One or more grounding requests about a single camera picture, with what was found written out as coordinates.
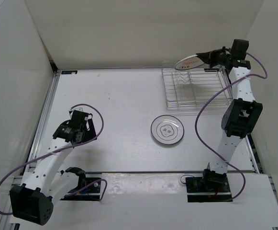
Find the orange sunburst plate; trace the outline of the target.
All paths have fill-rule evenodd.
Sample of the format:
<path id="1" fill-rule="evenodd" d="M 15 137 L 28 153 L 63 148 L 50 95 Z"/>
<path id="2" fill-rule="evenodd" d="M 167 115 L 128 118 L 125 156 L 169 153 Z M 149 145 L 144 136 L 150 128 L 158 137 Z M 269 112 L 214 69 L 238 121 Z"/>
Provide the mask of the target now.
<path id="1" fill-rule="evenodd" d="M 186 71 L 189 69 L 198 68 L 204 64 L 205 63 L 199 58 L 199 56 L 195 54 L 178 61 L 174 65 L 174 69 L 177 71 Z"/>

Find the glass plate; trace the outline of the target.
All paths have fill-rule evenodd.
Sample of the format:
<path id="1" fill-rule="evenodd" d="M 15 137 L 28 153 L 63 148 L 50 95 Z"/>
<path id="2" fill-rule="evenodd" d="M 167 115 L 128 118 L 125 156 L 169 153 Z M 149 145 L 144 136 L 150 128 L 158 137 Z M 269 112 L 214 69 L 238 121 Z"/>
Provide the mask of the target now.
<path id="1" fill-rule="evenodd" d="M 174 146 L 184 137 L 185 129 L 182 122 L 172 115 L 156 117 L 150 126 L 152 138 L 161 145 Z"/>

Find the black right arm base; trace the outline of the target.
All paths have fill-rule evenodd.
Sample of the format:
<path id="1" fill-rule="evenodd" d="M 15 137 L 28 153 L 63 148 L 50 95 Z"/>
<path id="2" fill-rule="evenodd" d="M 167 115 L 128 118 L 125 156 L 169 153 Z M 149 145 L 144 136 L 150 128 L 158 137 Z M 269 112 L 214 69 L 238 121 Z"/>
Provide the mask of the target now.
<path id="1" fill-rule="evenodd" d="M 186 177 L 185 183 L 188 203 L 231 202 L 232 193 L 227 178 L 220 186 L 207 186 L 202 183 L 202 177 Z"/>

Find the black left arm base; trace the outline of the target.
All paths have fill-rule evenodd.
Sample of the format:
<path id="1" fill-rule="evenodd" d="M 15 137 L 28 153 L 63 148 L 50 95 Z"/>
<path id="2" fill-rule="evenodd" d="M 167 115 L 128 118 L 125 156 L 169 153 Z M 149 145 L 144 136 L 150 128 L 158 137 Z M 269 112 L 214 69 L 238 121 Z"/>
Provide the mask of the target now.
<path id="1" fill-rule="evenodd" d="M 61 200 L 65 201 L 100 201 L 101 177 L 82 173 L 78 185 L 70 190 Z"/>

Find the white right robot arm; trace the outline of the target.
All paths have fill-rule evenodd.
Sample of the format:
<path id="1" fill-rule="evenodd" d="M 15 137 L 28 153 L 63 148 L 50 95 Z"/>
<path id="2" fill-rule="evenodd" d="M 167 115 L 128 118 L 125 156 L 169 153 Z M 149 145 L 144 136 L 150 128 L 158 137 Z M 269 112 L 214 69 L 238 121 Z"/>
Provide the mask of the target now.
<path id="1" fill-rule="evenodd" d="M 221 121 L 222 137 L 217 150 L 211 149 L 215 157 L 208 163 L 203 176 L 194 182 L 194 186 L 202 191 L 218 191 L 225 184 L 227 168 L 239 143 L 250 134 L 263 110 L 253 95 L 250 78 L 250 61 L 246 48 L 230 48 L 197 53 L 196 58 L 210 67 L 221 65 L 228 71 L 233 100 L 224 113 Z"/>

